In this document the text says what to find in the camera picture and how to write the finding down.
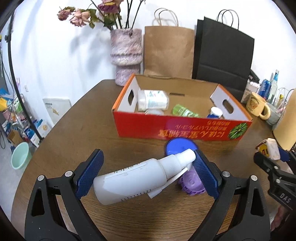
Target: blue round cap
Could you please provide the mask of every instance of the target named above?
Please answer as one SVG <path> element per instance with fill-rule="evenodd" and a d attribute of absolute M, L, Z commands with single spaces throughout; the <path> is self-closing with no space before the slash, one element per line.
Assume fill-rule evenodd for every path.
<path fill-rule="evenodd" d="M 190 139 L 177 137 L 167 143 L 165 147 L 165 154 L 167 156 L 175 155 L 187 149 L 196 150 L 198 149 L 198 146 Z"/>

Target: black pole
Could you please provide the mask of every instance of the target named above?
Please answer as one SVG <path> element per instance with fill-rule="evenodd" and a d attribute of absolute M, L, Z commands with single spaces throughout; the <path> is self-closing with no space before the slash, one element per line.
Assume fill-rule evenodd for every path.
<path fill-rule="evenodd" d="M 10 22 L 9 22 L 9 27 L 8 27 L 8 36 L 7 36 L 7 39 L 6 39 L 6 42 L 7 42 L 7 46 L 8 46 L 8 62 L 9 62 L 9 69 L 10 69 L 10 73 L 11 73 L 11 79 L 12 79 L 12 82 L 13 82 L 13 86 L 15 88 L 15 92 L 17 94 L 17 97 L 19 99 L 19 102 L 20 102 L 20 105 L 22 107 L 22 110 L 27 118 L 27 120 L 29 121 L 30 123 L 30 127 L 31 129 L 36 133 L 36 135 L 38 136 L 39 140 L 42 141 L 44 138 L 41 137 L 40 133 L 37 131 L 37 128 L 36 126 L 33 124 L 25 106 L 24 106 L 24 103 L 22 101 L 22 98 L 20 96 L 20 92 L 18 90 L 18 87 L 17 87 L 17 83 L 15 81 L 15 73 L 13 71 L 13 67 L 12 67 L 12 58 L 11 58 L 11 30 L 12 30 L 12 23 L 13 23 L 13 16 L 14 16 L 14 12 L 11 14 L 11 18 L 10 18 Z"/>

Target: wooden table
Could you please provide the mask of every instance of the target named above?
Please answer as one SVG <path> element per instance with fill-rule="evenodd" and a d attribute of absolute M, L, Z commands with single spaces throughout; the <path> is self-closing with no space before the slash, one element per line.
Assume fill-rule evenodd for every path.
<path fill-rule="evenodd" d="M 120 138 L 117 135 L 112 105 L 121 91 L 113 80 L 104 80 L 83 96 L 55 125 L 33 155 L 20 181 L 12 207 L 11 220 L 23 235 L 28 201 L 36 178 L 59 177 L 74 170 L 95 148 L 104 152 L 105 162 L 100 175 L 131 166 L 149 158 L 164 157 L 166 141 Z M 236 177 L 256 175 L 262 184 L 269 211 L 278 204 L 268 194 L 267 175 L 253 162 L 255 146 L 272 137 L 270 127 L 254 118 L 240 141 L 195 142 L 221 170 Z M 228 211 L 220 229 L 227 229 L 238 197 Z M 104 206 L 97 200 L 93 188 L 81 199 L 86 211 L 102 234 L 109 240 L 188 240 L 210 209 L 213 198 L 206 193 L 189 196 L 177 182 L 155 198 L 148 195 Z M 75 231 L 59 198 L 67 227 Z"/>

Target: green plastic bucket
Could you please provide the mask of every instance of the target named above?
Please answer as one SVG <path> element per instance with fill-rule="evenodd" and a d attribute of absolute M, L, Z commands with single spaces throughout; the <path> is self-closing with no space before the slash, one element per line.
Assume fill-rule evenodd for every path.
<path fill-rule="evenodd" d="M 27 142 L 20 143 L 14 150 L 11 157 L 11 166 L 13 169 L 21 169 L 28 165 L 32 158 Z"/>

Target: blue can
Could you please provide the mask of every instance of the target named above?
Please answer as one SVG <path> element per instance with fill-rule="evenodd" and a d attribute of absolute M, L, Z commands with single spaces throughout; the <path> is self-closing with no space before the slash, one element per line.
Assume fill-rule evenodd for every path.
<path fill-rule="evenodd" d="M 271 82 L 267 79 L 262 81 L 261 88 L 259 90 L 259 95 L 262 96 L 265 100 L 268 98 L 270 92 Z"/>

